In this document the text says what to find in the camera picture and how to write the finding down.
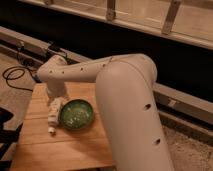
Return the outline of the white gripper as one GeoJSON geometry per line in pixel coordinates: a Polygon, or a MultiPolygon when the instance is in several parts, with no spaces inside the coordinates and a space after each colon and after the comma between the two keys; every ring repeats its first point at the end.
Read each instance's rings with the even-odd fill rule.
{"type": "Polygon", "coordinates": [[[47,105],[50,106],[57,99],[65,99],[67,96],[67,92],[63,91],[51,91],[49,89],[46,90],[48,96],[47,105]]]}

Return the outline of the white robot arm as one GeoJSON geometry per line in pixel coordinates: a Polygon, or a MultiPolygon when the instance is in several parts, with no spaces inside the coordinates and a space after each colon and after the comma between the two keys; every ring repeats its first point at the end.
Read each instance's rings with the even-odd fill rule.
{"type": "Polygon", "coordinates": [[[175,171],[153,95],[157,68],[144,54],[109,56],[69,65],[59,55],[37,71],[52,97],[65,84],[93,82],[117,171],[175,171]]]}

